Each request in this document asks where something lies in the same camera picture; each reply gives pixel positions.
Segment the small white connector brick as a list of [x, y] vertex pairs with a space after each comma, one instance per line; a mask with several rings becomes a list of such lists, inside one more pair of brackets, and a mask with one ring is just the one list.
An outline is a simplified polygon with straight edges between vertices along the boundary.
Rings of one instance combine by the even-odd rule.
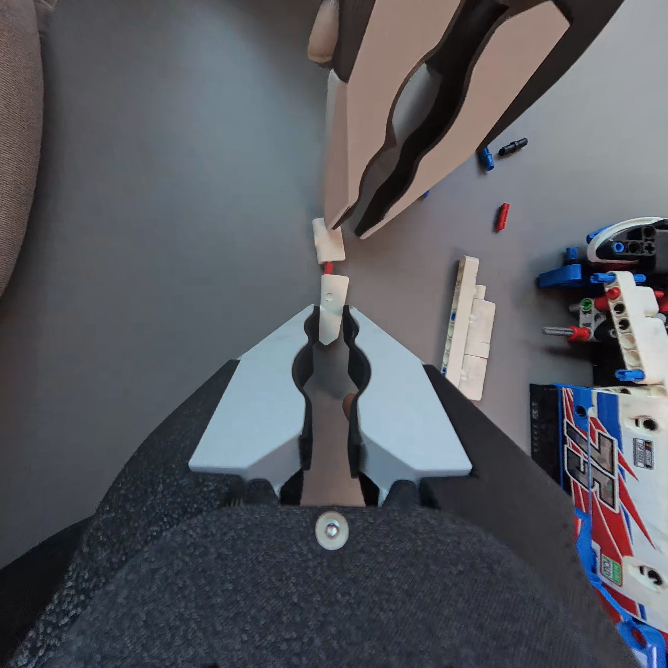
[[345, 260], [342, 228], [328, 229], [324, 218], [312, 220], [314, 246], [320, 265]]

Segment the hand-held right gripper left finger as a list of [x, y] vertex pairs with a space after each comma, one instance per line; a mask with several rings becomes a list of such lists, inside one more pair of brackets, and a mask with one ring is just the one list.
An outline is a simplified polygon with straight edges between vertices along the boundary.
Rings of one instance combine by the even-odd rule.
[[310, 305], [223, 370], [221, 399], [189, 462], [191, 472], [265, 481], [284, 505], [302, 502], [313, 455], [313, 374], [319, 307]]

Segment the person's left hand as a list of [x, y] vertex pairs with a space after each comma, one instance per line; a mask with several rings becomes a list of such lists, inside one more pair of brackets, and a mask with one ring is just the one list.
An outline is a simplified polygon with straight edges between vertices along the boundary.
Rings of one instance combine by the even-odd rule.
[[339, 1], [322, 1], [309, 37], [309, 61], [327, 69], [331, 62], [339, 34]]

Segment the white beam and panel assembly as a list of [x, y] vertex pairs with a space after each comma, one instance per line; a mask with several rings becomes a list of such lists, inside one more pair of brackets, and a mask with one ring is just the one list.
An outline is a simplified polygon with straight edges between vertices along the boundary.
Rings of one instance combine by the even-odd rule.
[[442, 375], [471, 401], [482, 398], [496, 313], [486, 287], [477, 284], [478, 268], [472, 256], [458, 263], [441, 363]]

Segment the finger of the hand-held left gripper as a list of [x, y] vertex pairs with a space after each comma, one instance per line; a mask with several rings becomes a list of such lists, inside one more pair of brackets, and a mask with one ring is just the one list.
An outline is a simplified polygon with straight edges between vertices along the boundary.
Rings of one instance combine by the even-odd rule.
[[356, 228], [366, 239], [447, 177], [480, 145], [570, 28], [558, 5], [464, 5], [428, 59], [436, 97]]
[[440, 45], [459, 6], [460, 1], [324, 1], [328, 229], [338, 228], [357, 204], [367, 168], [393, 141], [389, 122], [405, 83]]

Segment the toy brick race car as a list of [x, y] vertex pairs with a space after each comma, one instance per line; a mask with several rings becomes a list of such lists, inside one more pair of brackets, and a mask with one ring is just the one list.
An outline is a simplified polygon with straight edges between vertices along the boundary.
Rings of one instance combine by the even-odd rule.
[[531, 456], [571, 497], [582, 567], [642, 667], [667, 666], [667, 218], [568, 247], [538, 288], [574, 290], [544, 327], [593, 345], [593, 386], [530, 386]]

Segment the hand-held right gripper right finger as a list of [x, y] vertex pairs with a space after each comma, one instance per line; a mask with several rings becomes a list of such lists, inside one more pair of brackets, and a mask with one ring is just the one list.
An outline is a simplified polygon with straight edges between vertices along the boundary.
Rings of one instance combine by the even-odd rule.
[[366, 506], [380, 506], [397, 482], [461, 478], [472, 463], [419, 357], [360, 310], [343, 310], [350, 403], [347, 456]]

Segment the grey desk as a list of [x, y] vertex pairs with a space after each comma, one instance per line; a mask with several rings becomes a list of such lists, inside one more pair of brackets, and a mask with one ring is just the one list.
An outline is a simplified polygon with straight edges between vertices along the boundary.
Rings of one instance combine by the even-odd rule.
[[[1, 300], [1, 566], [90, 516], [185, 399], [319, 298], [327, 72], [310, 1], [61, 1], [43, 40], [31, 220]], [[496, 302], [479, 403], [529, 448], [528, 385], [587, 382], [535, 277], [667, 215], [667, 2], [626, 1], [573, 68], [368, 240], [349, 302], [440, 363], [461, 255]], [[496, 233], [498, 208], [511, 205]]]

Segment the white curved panel brick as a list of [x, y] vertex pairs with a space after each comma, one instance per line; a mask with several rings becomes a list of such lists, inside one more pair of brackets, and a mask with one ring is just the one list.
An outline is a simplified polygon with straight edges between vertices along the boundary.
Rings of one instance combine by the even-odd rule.
[[335, 274], [323, 274], [321, 277], [319, 342], [325, 346], [339, 336], [348, 286], [348, 277]]

